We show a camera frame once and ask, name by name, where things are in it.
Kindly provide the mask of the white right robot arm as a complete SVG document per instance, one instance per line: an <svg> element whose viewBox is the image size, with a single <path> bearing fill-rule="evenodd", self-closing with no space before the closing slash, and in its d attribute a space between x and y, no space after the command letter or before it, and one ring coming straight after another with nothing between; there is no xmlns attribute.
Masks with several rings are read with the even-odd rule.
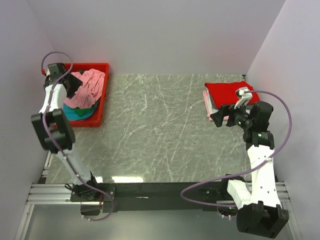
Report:
<svg viewBox="0 0 320 240"><path fill-rule="evenodd" d="M244 105L222 105L210 116L217 127L228 117L226 126L242 128L251 167L251 190L239 176L230 176L219 187L219 193L226 200L233 198L239 232L269 239L276 238L289 220L289 212L282 208L276 188L272 156L275 143L268 131L273 110L269 103L257 101L250 111L246 111Z"/></svg>

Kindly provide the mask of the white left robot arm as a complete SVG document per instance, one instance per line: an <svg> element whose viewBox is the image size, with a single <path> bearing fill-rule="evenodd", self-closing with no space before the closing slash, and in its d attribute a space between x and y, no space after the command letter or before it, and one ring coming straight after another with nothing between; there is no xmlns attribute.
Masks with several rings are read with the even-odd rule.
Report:
<svg viewBox="0 0 320 240"><path fill-rule="evenodd" d="M44 150L56 155L72 177L65 188L84 202L96 201L100 188L96 178L76 151L75 133L63 111L65 98L75 95L82 81L70 73L64 63L52 63L43 72L45 99L31 123Z"/></svg>

